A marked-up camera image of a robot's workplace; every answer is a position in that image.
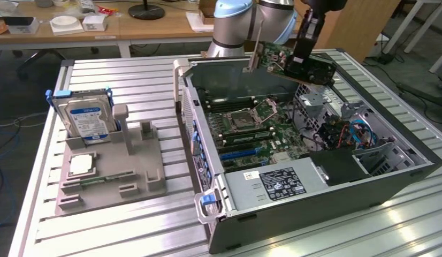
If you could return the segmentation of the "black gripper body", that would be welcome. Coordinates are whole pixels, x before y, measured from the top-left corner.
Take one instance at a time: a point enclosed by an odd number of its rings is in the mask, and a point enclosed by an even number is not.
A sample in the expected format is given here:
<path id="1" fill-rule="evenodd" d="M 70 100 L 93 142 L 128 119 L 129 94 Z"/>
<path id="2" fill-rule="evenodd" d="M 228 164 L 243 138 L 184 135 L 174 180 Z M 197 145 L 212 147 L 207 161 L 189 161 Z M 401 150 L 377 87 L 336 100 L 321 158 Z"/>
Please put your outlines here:
<path id="1" fill-rule="evenodd" d="M 347 0 L 301 0 L 309 6 L 315 13 L 327 13 L 329 11 L 340 11 L 347 3 Z"/>

